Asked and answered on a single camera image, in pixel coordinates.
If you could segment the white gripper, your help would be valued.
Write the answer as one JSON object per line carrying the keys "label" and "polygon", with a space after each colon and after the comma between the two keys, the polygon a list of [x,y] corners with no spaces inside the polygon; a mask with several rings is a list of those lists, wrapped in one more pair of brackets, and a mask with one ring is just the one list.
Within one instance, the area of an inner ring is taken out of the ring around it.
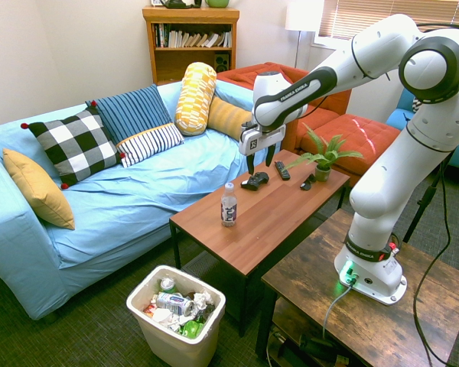
{"label": "white gripper", "polygon": [[271,132],[263,132],[261,127],[261,125],[251,121],[241,125],[239,152],[246,156],[249,174],[254,174],[254,154],[257,151],[268,148],[265,165],[269,167],[275,155],[276,144],[285,137],[286,127],[284,125]]}

